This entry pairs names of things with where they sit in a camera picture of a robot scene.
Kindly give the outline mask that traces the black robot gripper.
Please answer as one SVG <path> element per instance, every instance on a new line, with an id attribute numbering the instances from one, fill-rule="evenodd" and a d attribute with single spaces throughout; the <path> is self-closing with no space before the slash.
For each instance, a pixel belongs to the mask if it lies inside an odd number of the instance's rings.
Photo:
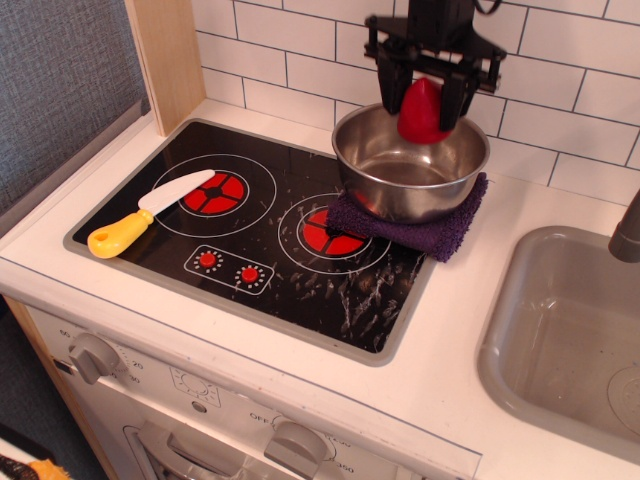
<path id="1" fill-rule="evenodd" d="M 375 60 L 381 100 L 391 115 L 401 110 L 413 72 L 443 78 L 439 128 L 455 128 L 478 89 L 493 93 L 506 51 L 479 35 L 474 17 L 501 5 L 479 1 L 410 1 L 404 17 L 371 15 L 365 20 L 365 55 Z"/>

